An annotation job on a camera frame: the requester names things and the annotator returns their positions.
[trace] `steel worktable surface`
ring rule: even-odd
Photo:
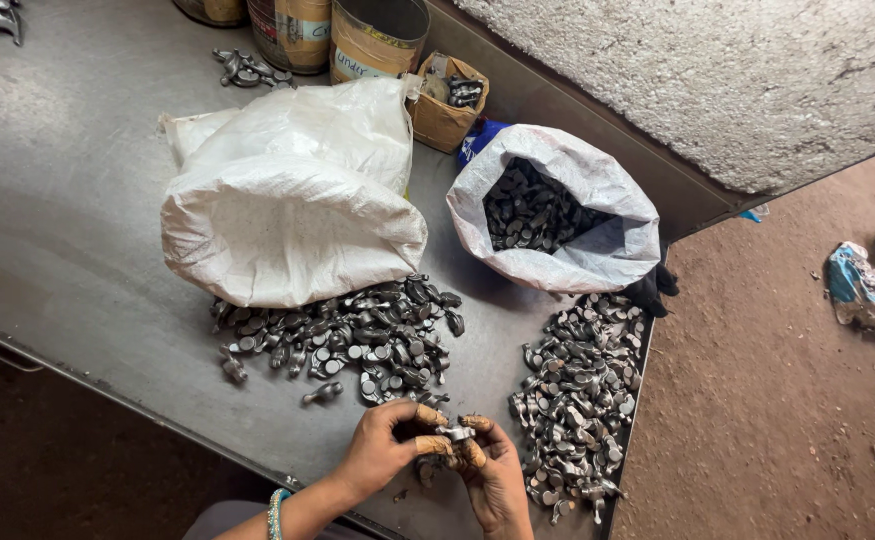
[[[288,380],[264,356],[247,362],[246,384],[227,382],[211,295],[171,274],[161,250],[159,208],[176,168],[158,116],[243,107],[267,92],[218,82],[211,49],[256,52],[250,29],[201,26],[170,0],[47,0],[22,16],[23,48],[0,35],[0,342],[273,479],[313,483],[365,411],[358,375],[338,375],[344,394],[308,408],[301,396],[320,381]],[[415,143],[410,198],[430,230],[422,271],[464,298],[466,333],[446,333],[443,408],[497,418],[520,446],[505,406],[529,373],[520,346],[572,300],[516,286],[461,248],[444,201],[455,174],[452,156]],[[406,469],[356,511],[409,538],[479,538],[450,472],[425,490]],[[549,518],[532,506],[538,538],[591,530],[589,510],[556,528]]]

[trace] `tin can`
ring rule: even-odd
[[[301,75],[327,69],[331,0],[248,0],[248,10],[265,60]]]
[[[247,22],[245,0],[174,0],[174,4],[199,22],[220,28],[232,28]]]
[[[424,0],[334,0],[331,84],[413,72],[430,27]]]

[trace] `bangle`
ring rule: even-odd
[[[281,501],[290,497],[290,492],[283,487],[270,496],[270,508],[267,510],[267,538],[283,540],[281,537]]]

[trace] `concrete wall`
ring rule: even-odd
[[[875,1],[455,2],[732,190],[875,154]]]

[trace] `dirt floor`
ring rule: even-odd
[[[875,539],[875,341],[822,298],[875,253],[875,159],[682,240],[615,538]],[[0,364],[0,539],[174,539],[217,458],[56,374]]]
[[[875,340],[841,326],[822,264],[875,264],[875,158],[677,242],[615,536],[875,539]]]

